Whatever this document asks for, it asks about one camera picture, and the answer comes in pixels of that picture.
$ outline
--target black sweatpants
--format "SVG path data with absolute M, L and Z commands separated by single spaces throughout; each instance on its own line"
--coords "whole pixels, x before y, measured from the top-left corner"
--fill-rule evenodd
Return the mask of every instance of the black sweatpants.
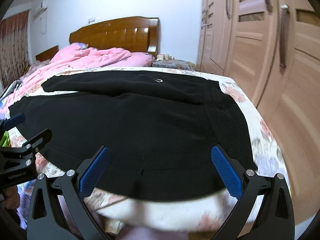
M 151 71 L 103 71 L 55 76 L 46 92 L 9 108 L 24 113 L 29 139 L 45 128 L 41 154 L 60 169 L 76 169 L 104 145 L 110 163 L 97 187 L 152 201 L 201 197 L 224 188 L 211 162 L 220 144 L 245 169 L 256 170 L 246 120 L 219 83 Z

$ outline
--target red curtain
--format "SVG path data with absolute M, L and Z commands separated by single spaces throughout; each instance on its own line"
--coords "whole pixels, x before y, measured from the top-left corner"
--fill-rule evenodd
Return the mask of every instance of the red curtain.
M 0 78 L 4 88 L 20 78 L 29 65 L 28 14 L 25 11 L 0 22 Z

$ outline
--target floral bedsheet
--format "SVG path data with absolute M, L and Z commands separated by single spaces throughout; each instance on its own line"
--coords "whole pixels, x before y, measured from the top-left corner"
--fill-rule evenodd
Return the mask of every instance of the floral bedsheet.
M 233 97 L 247 120 L 253 159 L 258 167 L 258 175 L 273 177 L 276 173 L 280 172 L 284 174 L 289 184 L 287 169 L 275 138 L 257 109 L 231 78 L 201 72 L 151 67 L 91 69 L 72 69 L 71 67 L 67 67 L 54 75 L 72 75 L 83 72 L 112 70 L 168 72 L 218 81 L 222 92 Z M 74 93 L 72 91 L 44 92 L 41 84 L 45 81 L 42 80 L 34 85 L 22 96 Z M 9 110 L 6 113 L 6 117 L 10 117 Z M 26 141 L 16 128 L 11 129 L 9 135 L 12 147 L 21 147 Z M 45 173 L 48 177 L 62 176 L 64 174 L 64 171 L 48 162 L 40 153 L 36 155 L 36 167 L 39 173 Z M 247 222 L 255 220 L 262 199 L 263 196 L 258 196 Z M 96 188 L 92 195 L 85 199 L 85 202 L 91 210 L 96 211 L 98 214 L 115 220 L 122 220 L 131 225 L 147 226 L 162 230 L 197 232 L 217 230 L 235 206 L 236 198 L 231 197 L 225 189 L 199 199 L 160 203 L 130 199 Z

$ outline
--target gray cloth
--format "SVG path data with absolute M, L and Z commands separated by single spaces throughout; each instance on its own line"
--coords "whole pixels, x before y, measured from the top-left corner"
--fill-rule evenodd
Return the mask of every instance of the gray cloth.
M 182 70 L 195 71 L 195 65 L 188 61 L 176 60 L 176 59 L 164 59 L 154 61 L 152 63 L 153 67 L 161 67 L 161 68 L 175 68 Z
M 0 102 L 5 99 L 8 95 L 10 95 L 11 93 L 15 92 L 16 90 L 18 90 L 20 88 L 20 86 L 22 85 L 22 81 L 20 79 L 17 79 L 15 81 L 13 81 L 8 87 L 7 89 L 2 93 L 1 97 L 0 97 Z
M 125 225 L 116 240 L 188 240 L 186 232 L 165 232 L 145 227 Z

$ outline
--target wooden headboard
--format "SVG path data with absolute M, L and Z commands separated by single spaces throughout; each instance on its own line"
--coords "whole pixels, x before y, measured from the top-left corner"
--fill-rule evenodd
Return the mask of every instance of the wooden headboard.
M 124 48 L 158 54 L 159 18 L 141 16 L 109 20 L 85 26 L 70 34 L 70 44 L 82 42 L 97 49 Z
M 59 51 L 59 46 L 52 47 L 36 56 L 36 60 L 45 61 L 47 59 L 52 59 Z

